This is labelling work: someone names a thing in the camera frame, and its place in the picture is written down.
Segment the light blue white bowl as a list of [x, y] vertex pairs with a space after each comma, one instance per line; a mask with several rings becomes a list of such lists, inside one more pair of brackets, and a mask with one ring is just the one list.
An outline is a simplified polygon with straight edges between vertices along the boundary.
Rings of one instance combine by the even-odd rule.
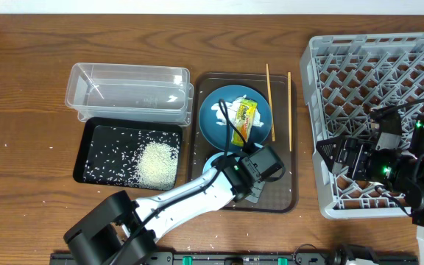
[[[256, 148], [256, 149], [260, 149], [260, 148], [262, 148], [263, 147], [263, 145], [260, 145], [260, 144], [254, 144], [254, 147]], [[206, 162], [205, 162], [205, 165], [204, 165], [204, 167], [203, 167], [203, 169], [202, 169], [202, 173], [205, 173], [207, 170], [209, 170], [209, 168], [211, 168], [211, 167], [213, 167], [212, 166], [212, 163], [217, 159], [217, 158], [220, 158], [221, 156], [223, 156], [223, 154], [224, 154], [224, 152], [219, 152], [219, 153], [216, 153], [215, 155], [212, 155], [210, 158], [208, 158], [207, 160], [206, 160]], [[237, 158], [234, 158], [236, 161], [239, 161], [240, 160], [240, 157], [237, 157]]]

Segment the yellow green snack wrapper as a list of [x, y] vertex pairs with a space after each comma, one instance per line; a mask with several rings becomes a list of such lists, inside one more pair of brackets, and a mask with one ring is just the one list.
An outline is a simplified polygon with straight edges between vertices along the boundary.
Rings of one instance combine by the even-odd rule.
[[248, 142], [257, 106], [258, 103], [253, 100], [242, 99], [240, 101], [231, 138], [233, 145], [244, 146]]

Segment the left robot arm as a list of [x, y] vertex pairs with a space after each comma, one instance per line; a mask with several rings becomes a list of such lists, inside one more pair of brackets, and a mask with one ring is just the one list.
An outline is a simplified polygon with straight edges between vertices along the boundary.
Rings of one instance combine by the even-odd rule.
[[142, 264], [171, 230], [243, 200], [256, 183], [275, 182], [285, 172], [269, 145], [226, 152], [200, 177], [165, 193], [136, 200], [126, 191], [110, 195], [63, 238], [78, 264]]

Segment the white tissue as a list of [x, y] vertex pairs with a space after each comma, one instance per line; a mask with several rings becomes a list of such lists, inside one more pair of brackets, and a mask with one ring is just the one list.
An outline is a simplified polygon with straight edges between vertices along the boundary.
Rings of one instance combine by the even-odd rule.
[[[239, 106], [241, 105], [241, 101], [247, 99], [247, 95], [243, 95], [240, 96], [238, 98], [236, 98], [233, 102], [225, 102], [226, 106], [227, 106], [227, 111], [228, 111], [228, 116], [229, 116], [229, 120], [231, 122], [235, 122], [236, 119], [236, 113], [238, 111]], [[220, 110], [219, 104], [215, 103], [212, 107], [211, 110], [215, 112], [216, 114], [216, 118], [217, 118], [217, 124], [224, 126], [226, 125], [226, 120], [225, 117], [223, 115], [223, 113]], [[253, 118], [253, 123], [252, 125], [254, 127], [262, 127], [264, 126], [264, 123], [261, 121], [261, 114], [258, 110], [255, 110], [255, 115]]]

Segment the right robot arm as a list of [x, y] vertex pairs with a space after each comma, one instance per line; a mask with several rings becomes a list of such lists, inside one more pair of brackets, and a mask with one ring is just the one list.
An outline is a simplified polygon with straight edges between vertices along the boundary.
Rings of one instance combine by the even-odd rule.
[[417, 227], [420, 263], [424, 264], [424, 114], [417, 116], [408, 152], [398, 149], [395, 134], [386, 133], [387, 121], [380, 125], [382, 145], [348, 136], [318, 141], [316, 150], [334, 174], [347, 168], [352, 180], [371, 181], [375, 191], [402, 193], [395, 204], [407, 211]]

